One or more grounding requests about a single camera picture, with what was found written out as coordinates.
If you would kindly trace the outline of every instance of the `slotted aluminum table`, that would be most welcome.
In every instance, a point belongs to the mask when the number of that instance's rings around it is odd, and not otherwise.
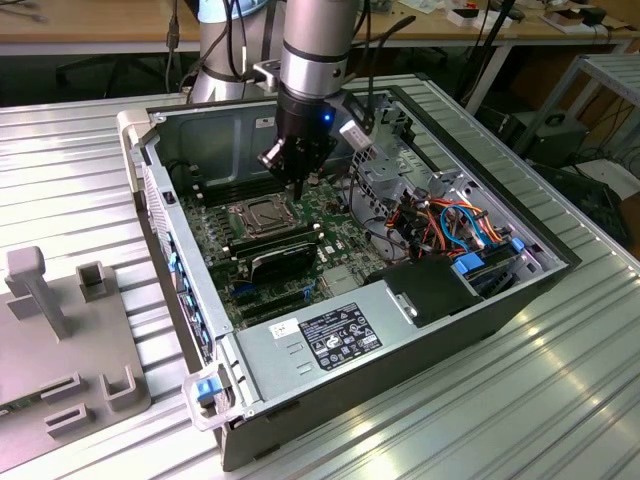
[[[153,397],[147,412],[6,478],[640,477],[638,262],[434,84],[377,84],[399,85],[440,121],[574,249],[580,267],[493,337],[223,474],[213,435],[191,426],[182,402],[186,367],[115,128],[120,110],[181,97],[1,110],[0,250],[39,245],[50,278],[89,260],[112,265]],[[427,134],[417,142],[449,165]]]
[[[542,126],[542,123],[548,118],[553,108],[571,87],[580,72],[589,75],[591,80],[568,110],[568,113],[573,117],[578,118],[585,104],[599,85],[612,90],[635,107],[640,106],[640,55],[616,55],[611,53],[579,55],[569,65],[565,74],[545,100],[542,108],[538,110],[533,121],[514,146],[513,150],[515,152],[522,153],[525,151],[535,132]],[[617,150],[619,152],[624,150],[639,135],[640,123],[625,136],[618,145]]]

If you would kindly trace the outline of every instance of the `wooden desk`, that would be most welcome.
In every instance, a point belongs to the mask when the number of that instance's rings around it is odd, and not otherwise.
[[[510,28],[503,29],[497,36],[494,45],[498,48],[487,64],[484,74],[469,98],[466,110],[475,114],[486,96],[489,88],[496,79],[502,65],[514,46],[524,45],[615,45],[614,53],[624,53],[631,42],[640,38],[639,32],[619,30],[608,35],[605,31],[585,32],[567,35],[542,20],[543,10],[520,8],[526,18],[520,22],[513,22]],[[387,16],[376,15],[371,24],[372,32],[384,32],[403,17],[415,15],[416,21],[390,39],[388,47],[451,47],[469,46],[475,44],[479,30],[474,27],[458,27],[446,19],[446,12],[436,10],[429,15],[396,3],[392,12]],[[486,38],[488,31],[482,34]],[[358,38],[364,38],[361,29]],[[593,93],[595,86],[590,84],[586,94]]]
[[[34,0],[47,23],[0,13],[0,55],[145,53],[167,50],[171,0]],[[178,2],[180,51],[200,50],[198,21]]]
[[[503,29],[495,41],[495,45],[506,43],[517,43],[519,45],[578,45],[578,44],[606,44],[606,43],[628,43],[631,39],[640,36],[637,32],[622,30],[612,32],[611,38],[607,34],[600,32],[594,35],[593,31],[579,34],[567,35],[541,19],[544,11],[530,8],[518,7],[524,12],[526,18],[520,22],[513,22],[510,28]],[[424,46],[425,40],[429,41],[429,46],[465,46],[470,40],[475,42],[479,30],[475,27],[458,27],[447,20],[446,12],[436,10],[429,15],[425,15],[406,5],[396,2],[389,15],[374,15],[371,22],[371,31],[377,35],[387,31],[398,20],[404,17],[415,15],[416,21],[406,28],[396,33],[387,42],[388,46]],[[358,39],[365,37],[365,28],[362,27],[357,35]]]
[[[36,1],[41,5],[39,13],[49,18],[46,24],[0,14],[0,56],[167,51],[165,38],[171,0]],[[184,2],[180,1],[178,5],[181,37],[178,50],[197,52],[200,50],[198,21]],[[514,46],[611,43],[616,45],[615,52],[624,52],[639,36],[631,31],[613,32],[610,38],[605,33],[566,35],[541,20],[541,10],[523,11],[526,18],[522,23],[513,23],[498,35],[495,42],[498,48],[467,104],[471,113],[478,109]],[[457,27],[445,18],[444,11],[425,15],[400,3],[395,4],[389,15],[373,16],[372,35],[387,31],[409,15],[415,15],[416,21],[395,34],[386,43],[387,47],[472,46],[478,37],[477,29]],[[364,38],[364,28],[357,37]]]

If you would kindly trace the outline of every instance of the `blue tab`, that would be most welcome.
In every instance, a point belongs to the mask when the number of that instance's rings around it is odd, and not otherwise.
[[[513,245],[513,248],[515,248],[518,253],[524,250],[524,242],[518,237],[513,237],[513,239],[511,239],[511,245]]]
[[[453,265],[464,275],[471,270],[482,267],[484,262],[476,253],[466,253],[457,257]]]
[[[211,400],[214,395],[222,392],[222,384],[218,377],[205,378],[196,383],[198,389],[198,402]]]
[[[176,262],[178,261],[178,254],[173,252],[169,257],[169,271],[171,273],[176,271]]]

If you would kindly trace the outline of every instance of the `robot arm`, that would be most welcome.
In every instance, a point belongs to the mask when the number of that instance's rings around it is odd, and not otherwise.
[[[352,118],[340,129],[349,143],[370,145],[373,114],[342,90],[357,12],[357,0],[289,0],[282,60],[257,66],[271,87],[278,84],[278,136],[259,160],[296,200],[337,144],[330,135],[336,109]]]
[[[278,92],[277,138],[274,146],[259,156],[259,161],[298,199],[304,181],[322,167],[337,144],[330,135],[336,110],[351,118],[340,133],[354,149],[362,150],[370,145],[372,112],[342,90],[359,2],[288,0],[285,4],[275,0],[266,3],[264,0],[201,0],[203,55],[226,30],[223,1],[235,6],[231,9],[232,18],[238,18],[237,6],[245,17],[248,63],[253,64],[254,69],[251,76],[257,77],[256,82],[262,88]],[[262,7],[259,11],[256,10],[258,4]],[[237,47],[240,45],[238,23],[234,22],[232,35]],[[270,45],[265,46],[267,32]],[[220,42],[208,52],[193,89],[195,102],[251,95],[252,86],[248,85],[247,90],[247,85],[231,75],[225,43]],[[264,60],[265,52],[267,55],[269,50],[277,52],[280,45],[281,60],[273,57]],[[241,65],[245,58],[240,58],[239,48],[234,50],[234,63]]]

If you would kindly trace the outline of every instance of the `warning label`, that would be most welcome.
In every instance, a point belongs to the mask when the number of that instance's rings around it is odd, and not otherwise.
[[[355,303],[298,326],[323,370],[332,370],[382,346]]]

